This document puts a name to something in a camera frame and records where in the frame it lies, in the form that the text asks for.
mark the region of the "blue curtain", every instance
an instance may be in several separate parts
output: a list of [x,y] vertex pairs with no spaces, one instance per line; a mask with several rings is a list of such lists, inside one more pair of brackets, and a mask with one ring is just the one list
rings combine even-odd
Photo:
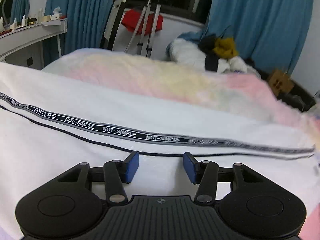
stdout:
[[[62,54],[80,48],[98,48],[108,20],[113,0],[47,0],[45,15],[52,15],[60,6],[61,13],[67,15],[68,28],[61,35]],[[44,42],[44,64],[58,58],[56,38]]]
[[199,42],[210,34],[234,37],[242,58],[261,70],[292,73],[310,25],[313,0],[212,0],[206,27],[180,37]]
[[29,0],[13,0],[12,8],[11,8],[11,18],[10,18],[11,24],[13,24],[15,18],[17,19],[18,22],[21,21],[24,15],[27,18],[29,9],[30,9]]

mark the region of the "red cloth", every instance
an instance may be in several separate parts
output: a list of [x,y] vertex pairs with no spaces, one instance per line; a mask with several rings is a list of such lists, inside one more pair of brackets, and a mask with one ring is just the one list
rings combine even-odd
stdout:
[[[131,9],[130,11],[127,11],[124,14],[124,17],[123,17],[121,24],[124,27],[126,27],[129,32],[133,33],[135,27],[138,24],[140,15],[141,15],[141,12],[137,12],[134,9]],[[151,33],[151,26],[152,26],[152,22],[153,22],[152,19],[153,19],[153,14],[149,14],[145,35],[148,35]],[[163,22],[163,17],[161,15],[159,15],[157,27],[156,27],[156,32],[162,30],[162,22]],[[140,27],[138,29],[138,34],[142,33],[142,26],[143,26],[143,20],[142,20]]]

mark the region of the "blue gripper pad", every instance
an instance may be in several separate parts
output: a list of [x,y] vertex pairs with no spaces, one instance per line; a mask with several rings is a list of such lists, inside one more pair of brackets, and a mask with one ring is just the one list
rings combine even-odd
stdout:
[[196,184],[196,169],[195,163],[190,160],[187,154],[183,155],[183,168],[186,171],[192,184]]
[[139,167],[139,152],[136,152],[127,163],[127,171],[124,174],[125,183],[131,183]]

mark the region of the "black stripe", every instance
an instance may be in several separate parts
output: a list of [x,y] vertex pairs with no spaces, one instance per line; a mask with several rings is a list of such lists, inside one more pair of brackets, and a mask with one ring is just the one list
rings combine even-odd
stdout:
[[[115,145],[112,145],[112,144],[108,144],[108,143],[103,143],[103,142],[97,142],[97,141],[93,141],[93,140],[90,140],[90,139],[87,139],[87,138],[84,138],[82,136],[79,136],[79,135],[76,135],[74,133],[71,133],[69,131],[66,131],[66,130],[63,130],[63,129],[60,129],[60,128],[57,128],[57,127],[54,127],[54,126],[51,126],[51,125],[47,125],[47,124],[44,124],[44,123],[40,123],[40,122],[37,122],[29,117],[26,117],[22,114],[19,114],[19,113],[16,113],[16,112],[13,112],[7,108],[5,108],[4,106],[1,106],[0,105],[0,108],[5,110],[5,111],[8,111],[10,113],[13,113],[13,114],[16,114],[16,115],[19,115],[27,120],[29,120],[30,122],[34,123],[34,124],[37,124],[37,125],[40,125],[40,126],[43,126],[43,127],[46,127],[46,128],[49,128],[49,129],[52,129],[52,130],[56,130],[56,131],[59,131],[59,132],[62,132],[62,133],[65,133],[67,135],[70,135],[74,138],[77,138],[79,140],[82,140],[84,142],[87,142],[87,143],[91,143],[91,144],[95,144],[95,145],[100,145],[100,146],[105,146],[105,147],[108,147],[108,148],[112,148],[112,149],[116,149],[116,150],[119,150],[119,151],[123,151],[123,152],[127,152],[127,153],[131,153],[132,151],[135,151],[135,150],[132,150],[132,149],[126,149],[126,148],[122,148],[122,147],[119,147],[119,146],[115,146]],[[138,151],[140,155],[145,155],[145,156],[154,156],[154,157],[183,157],[183,154],[169,154],[169,153],[149,153],[149,152],[141,152],[141,151]],[[233,156],[233,155],[245,155],[245,156],[256,156],[256,157],[264,157],[264,158],[271,158],[271,159],[280,159],[280,160],[298,160],[298,159],[303,159],[303,158],[310,158],[310,156],[299,156],[299,157],[285,157],[284,156],[274,156],[274,155],[259,155],[259,154],[251,154],[251,153],[212,153],[212,154],[193,154],[194,157],[213,157],[213,156]]]
[[314,148],[311,149],[285,149],[279,147],[249,145],[243,142],[221,139],[221,138],[198,138],[184,135],[173,135],[173,134],[156,134],[145,131],[135,130],[127,127],[96,123],[88,120],[80,119],[77,117],[57,114],[43,110],[36,106],[21,104],[15,99],[0,93],[0,98],[11,106],[28,111],[39,118],[54,121],[63,125],[68,125],[77,129],[85,130],[87,132],[116,137],[120,139],[138,141],[143,143],[152,144],[166,144],[166,145],[185,145],[185,146],[196,146],[196,147],[231,147],[231,148],[242,148],[247,150],[261,151],[261,152],[274,152],[279,154],[303,154],[311,153]]

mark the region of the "bed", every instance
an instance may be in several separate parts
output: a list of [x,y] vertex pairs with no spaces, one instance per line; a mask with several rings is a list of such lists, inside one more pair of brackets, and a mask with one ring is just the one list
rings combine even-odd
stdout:
[[[3,152],[10,153],[2,154],[0,168],[0,188],[6,189],[0,191],[0,226],[3,229],[0,234],[4,239],[22,236],[13,211],[25,194],[79,162],[86,161],[94,167],[126,156],[126,153],[90,145],[35,125],[17,114],[91,140],[126,148],[172,154],[185,151],[222,154],[208,159],[224,167],[235,162],[245,163],[304,202],[308,218],[300,237],[303,240],[320,239],[317,149],[295,155],[254,148],[146,144],[86,132],[25,110],[27,106],[36,106],[43,112],[63,113],[142,131],[227,138],[252,145],[268,145],[272,149],[301,150],[320,145],[317,116],[301,114],[276,101],[267,84],[253,75],[206,73],[172,62],[81,49],[42,71],[1,64],[0,88],[2,97],[6,98],[0,100],[0,106],[7,109],[0,109],[3,126],[0,142]],[[224,155],[230,151],[239,155]],[[126,187],[129,197],[134,194],[195,194],[196,186],[189,185],[180,158],[170,158],[170,161],[163,157],[155,161],[154,158],[141,158],[135,180]],[[12,166],[17,172],[8,179],[5,175]],[[222,183],[217,198],[228,192],[229,185]]]

